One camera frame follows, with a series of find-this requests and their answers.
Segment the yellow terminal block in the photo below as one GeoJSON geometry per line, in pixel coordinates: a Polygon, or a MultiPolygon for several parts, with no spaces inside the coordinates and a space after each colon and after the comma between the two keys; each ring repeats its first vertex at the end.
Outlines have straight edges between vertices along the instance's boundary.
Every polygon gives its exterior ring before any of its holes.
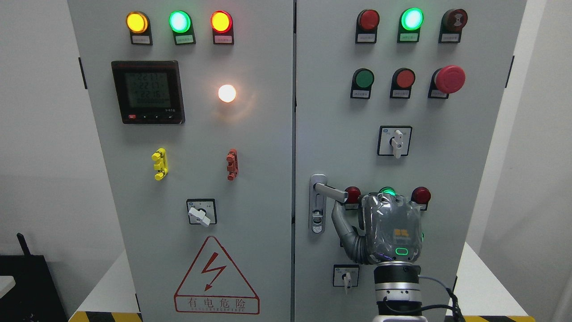
{"type": "Polygon", "coordinates": [[[155,161],[153,169],[157,170],[155,174],[155,180],[161,181],[169,173],[169,167],[167,166],[167,151],[164,148],[159,148],[153,155],[151,159],[155,161]]]}

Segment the lightning bolt symbol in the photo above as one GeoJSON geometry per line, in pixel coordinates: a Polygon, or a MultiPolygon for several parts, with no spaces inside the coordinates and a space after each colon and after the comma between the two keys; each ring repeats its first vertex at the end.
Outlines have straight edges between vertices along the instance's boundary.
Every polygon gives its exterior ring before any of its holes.
{"type": "Polygon", "coordinates": [[[222,273],[223,270],[224,270],[225,268],[227,268],[227,266],[225,265],[225,266],[216,267],[216,268],[210,268],[210,269],[209,269],[209,266],[215,261],[215,259],[217,258],[218,255],[219,255],[218,253],[213,253],[212,256],[210,257],[210,260],[206,263],[205,268],[202,269],[201,274],[208,273],[208,272],[212,272],[212,271],[215,271],[215,270],[218,270],[218,271],[219,271],[219,272],[214,276],[213,280],[210,281],[210,283],[208,283],[208,284],[205,286],[205,292],[208,291],[209,288],[213,287],[213,286],[212,286],[213,282],[219,277],[220,273],[222,273]]]}

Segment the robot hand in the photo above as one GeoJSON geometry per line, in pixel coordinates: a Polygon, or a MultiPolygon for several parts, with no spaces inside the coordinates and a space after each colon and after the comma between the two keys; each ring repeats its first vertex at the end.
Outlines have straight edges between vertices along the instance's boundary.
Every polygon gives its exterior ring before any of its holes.
{"type": "Polygon", "coordinates": [[[358,264],[387,261],[415,262],[421,254],[421,206],[402,195],[369,194],[361,200],[365,236],[345,218],[336,201],[332,221],[347,256],[358,264]]]}

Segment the yellow black hazard stripe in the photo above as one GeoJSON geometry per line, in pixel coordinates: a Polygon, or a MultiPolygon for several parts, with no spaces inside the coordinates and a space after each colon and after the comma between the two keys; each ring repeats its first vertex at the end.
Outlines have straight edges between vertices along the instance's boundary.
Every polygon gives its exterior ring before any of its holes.
{"type": "Polygon", "coordinates": [[[76,312],[69,322],[142,322],[140,313],[76,312]]]}
{"type": "MultiPolygon", "coordinates": [[[[465,316],[466,322],[535,322],[531,316],[465,316]]],[[[445,322],[453,322],[452,316],[446,316],[445,322]]]]}

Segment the power cord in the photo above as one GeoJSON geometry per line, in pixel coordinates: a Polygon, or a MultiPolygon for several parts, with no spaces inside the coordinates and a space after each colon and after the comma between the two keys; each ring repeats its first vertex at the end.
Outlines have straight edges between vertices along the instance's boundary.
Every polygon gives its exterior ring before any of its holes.
{"type": "Polygon", "coordinates": [[[389,309],[393,313],[406,314],[406,315],[417,314],[417,313],[420,313],[421,311],[426,311],[426,310],[430,310],[430,309],[449,309],[453,312],[453,321],[454,322],[465,322],[463,314],[461,313],[461,309],[459,308],[459,300],[458,300],[457,296],[453,293],[453,291],[450,288],[448,288],[445,285],[445,283],[443,283],[441,280],[438,280],[437,278],[430,277],[430,276],[419,275],[419,278],[424,278],[426,280],[432,280],[432,281],[435,281],[435,282],[441,284],[441,286],[447,291],[447,294],[449,294],[449,297],[451,298],[453,305],[449,306],[449,305],[445,305],[445,304],[435,304],[435,305],[428,305],[425,307],[421,307],[417,310],[399,311],[399,310],[391,308],[387,304],[387,297],[384,297],[383,298],[383,304],[385,304],[386,308],[389,309]]]}

